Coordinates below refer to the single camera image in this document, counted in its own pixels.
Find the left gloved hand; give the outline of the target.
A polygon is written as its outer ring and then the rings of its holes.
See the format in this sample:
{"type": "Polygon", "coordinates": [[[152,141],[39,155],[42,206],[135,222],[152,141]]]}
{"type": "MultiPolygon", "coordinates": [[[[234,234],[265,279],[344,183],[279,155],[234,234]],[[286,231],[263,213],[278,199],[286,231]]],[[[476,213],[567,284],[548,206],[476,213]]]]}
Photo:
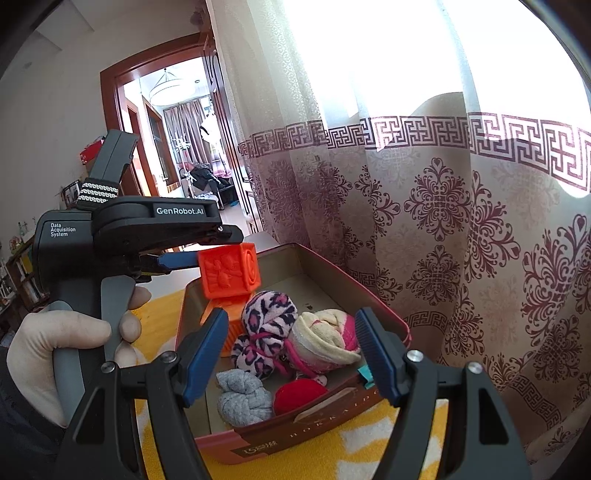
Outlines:
{"type": "Polygon", "coordinates": [[[68,421],[58,398],[53,369],[56,349],[93,349],[112,336],[108,322],[74,311],[45,311],[25,317],[7,353],[7,367],[19,392],[51,423],[68,421]]]}

